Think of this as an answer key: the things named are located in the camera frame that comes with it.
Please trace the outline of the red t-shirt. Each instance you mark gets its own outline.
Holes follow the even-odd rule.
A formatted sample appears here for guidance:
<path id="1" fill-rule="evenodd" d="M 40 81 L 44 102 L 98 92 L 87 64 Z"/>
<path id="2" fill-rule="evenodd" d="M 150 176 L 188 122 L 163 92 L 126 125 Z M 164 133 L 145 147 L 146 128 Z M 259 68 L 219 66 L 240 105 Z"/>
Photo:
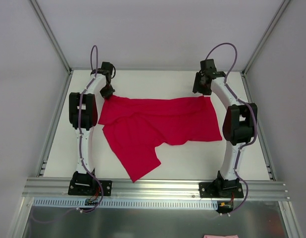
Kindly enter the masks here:
<path id="1" fill-rule="evenodd" d="M 160 166 L 155 149 L 163 143 L 222 140 L 211 99 L 204 96 L 169 100 L 111 96 L 98 123 L 132 182 Z"/>

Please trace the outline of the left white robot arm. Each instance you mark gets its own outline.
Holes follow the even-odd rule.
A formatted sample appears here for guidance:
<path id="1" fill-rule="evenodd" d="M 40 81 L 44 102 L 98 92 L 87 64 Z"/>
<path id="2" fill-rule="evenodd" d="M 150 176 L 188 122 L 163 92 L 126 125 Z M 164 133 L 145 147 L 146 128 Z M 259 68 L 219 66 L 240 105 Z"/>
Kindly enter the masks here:
<path id="1" fill-rule="evenodd" d="M 92 159 L 93 132 L 105 100 L 115 92 L 111 78 L 109 70 L 93 70 L 83 90 L 69 94 L 69 122 L 75 129 L 77 138 L 76 172 L 80 175 L 95 172 L 95 163 Z"/>

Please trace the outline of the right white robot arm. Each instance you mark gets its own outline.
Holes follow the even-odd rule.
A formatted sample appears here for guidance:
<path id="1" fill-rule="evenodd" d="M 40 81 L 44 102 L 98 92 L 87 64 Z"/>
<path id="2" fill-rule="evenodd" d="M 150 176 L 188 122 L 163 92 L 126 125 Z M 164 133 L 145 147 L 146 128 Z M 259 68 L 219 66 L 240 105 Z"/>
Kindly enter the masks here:
<path id="1" fill-rule="evenodd" d="M 222 133 L 226 140 L 223 164 L 213 182 L 213 189 L 220 197 L 227 196 L 240 182 L 239 163 L 245 147 L 254 144 L 257 137 L 257 106 L 241 100 L 227 83 L 224 72 L 197 72 L 193 93 L 214 93 L 224 105 L 226 115 Z"/>

